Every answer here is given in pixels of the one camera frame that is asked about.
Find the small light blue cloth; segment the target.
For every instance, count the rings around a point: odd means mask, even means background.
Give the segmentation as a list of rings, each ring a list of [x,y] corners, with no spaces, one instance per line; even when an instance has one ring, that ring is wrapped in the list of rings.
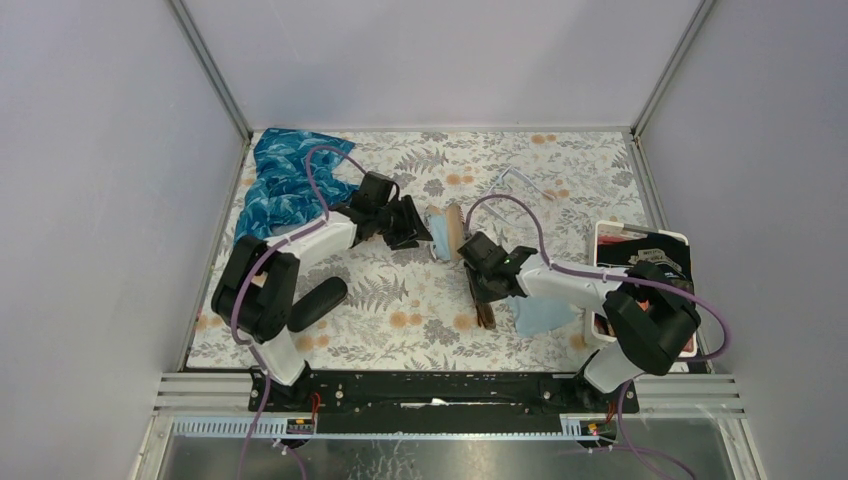
[[[435,260],[448,262],[452,259],[449,244],[448,222],[444,214],[430,214],[428,225],[431,241],[431,254]]]

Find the brown sunglasses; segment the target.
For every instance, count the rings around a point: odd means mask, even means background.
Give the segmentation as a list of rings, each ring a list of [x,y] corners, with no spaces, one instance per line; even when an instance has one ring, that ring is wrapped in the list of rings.
[[[474,270],[467,264],[464,265],[464,268],[469,283],[469,291],[472,303],[475,308],[477,325],[485,330],[494,331],[496,329],[494,311],[490,304],[482,302],[478,298],[476,290],[477,283]]]

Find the flag pattern glasses case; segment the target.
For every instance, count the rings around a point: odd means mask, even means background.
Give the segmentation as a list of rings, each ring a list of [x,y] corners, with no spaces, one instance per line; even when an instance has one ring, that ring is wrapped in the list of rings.
[[[445,208],[428,205],[424,221],[432,237],[429,249],[433,259],[440,262],[460,262],[462,257],[458,249],[465,240],[461,206],[457,203],[451,203]]]

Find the black glasses case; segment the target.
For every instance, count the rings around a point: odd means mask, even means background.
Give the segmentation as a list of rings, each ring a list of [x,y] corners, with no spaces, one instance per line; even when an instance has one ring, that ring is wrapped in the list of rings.
[[[340,305],[347,294],[347,283],[342,278],[323,281],[293,304],[287,322],[289,331],[299,333],[317,323]]]

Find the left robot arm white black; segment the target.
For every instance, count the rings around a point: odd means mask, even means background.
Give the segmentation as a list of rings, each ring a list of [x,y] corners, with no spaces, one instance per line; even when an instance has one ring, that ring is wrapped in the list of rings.
[[[341,279],[328,279],[295,296],[301,272],[379,236],[393,251],[432,241],[413,199],[397,184],[368,172],[351,198],[304,226],[269,240],[246,235],[237,241],[210,301],[229,321],[234,339],[248,346],[274,382],[272,398],[288,411],[309,401],[302,378],[307,362],[292,339],[339,305],[347,295]]]

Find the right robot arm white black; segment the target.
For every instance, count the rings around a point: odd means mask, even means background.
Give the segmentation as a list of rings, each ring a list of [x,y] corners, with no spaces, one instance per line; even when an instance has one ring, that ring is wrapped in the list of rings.
[[[575,402],[589,412],[601,410],[614,390],[639,374],[667,374],[701,325],[693,295],[647,261],[607,269],[556,264],[543,248],[506,251],[483,232],[468,238],[458,253],[482,303],[559,298],[611,324],[614,341],[584,363],[573,386]]]

